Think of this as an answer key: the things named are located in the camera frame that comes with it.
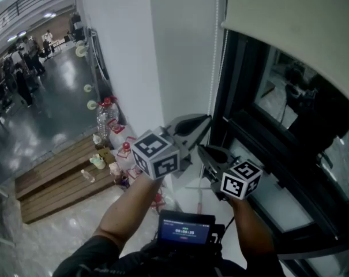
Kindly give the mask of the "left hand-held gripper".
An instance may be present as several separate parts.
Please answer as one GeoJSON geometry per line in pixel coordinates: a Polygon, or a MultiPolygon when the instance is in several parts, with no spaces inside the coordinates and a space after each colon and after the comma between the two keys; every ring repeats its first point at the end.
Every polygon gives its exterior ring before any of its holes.
{"type": "Polygon", "coordinates": [[[150,179],[169,174],[180,177],[191,166],[193,149],[211,127],[212,117],[188,114],[174,118],[168,125],[148,130],[131,146],[136,166],[150,179]]]}

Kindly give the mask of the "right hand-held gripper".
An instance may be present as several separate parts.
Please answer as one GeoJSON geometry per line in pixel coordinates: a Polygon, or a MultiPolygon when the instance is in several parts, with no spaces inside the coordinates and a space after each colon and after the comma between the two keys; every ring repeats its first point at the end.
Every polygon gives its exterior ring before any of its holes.
{"type": "Polygon", "coordinates": [[[227,201],[228,197],[246,199],[258,187],[263,170],[253,162],[214,145],[199,145],[197,152],[214,181],[211,189],[219,201],[227,201]]]}

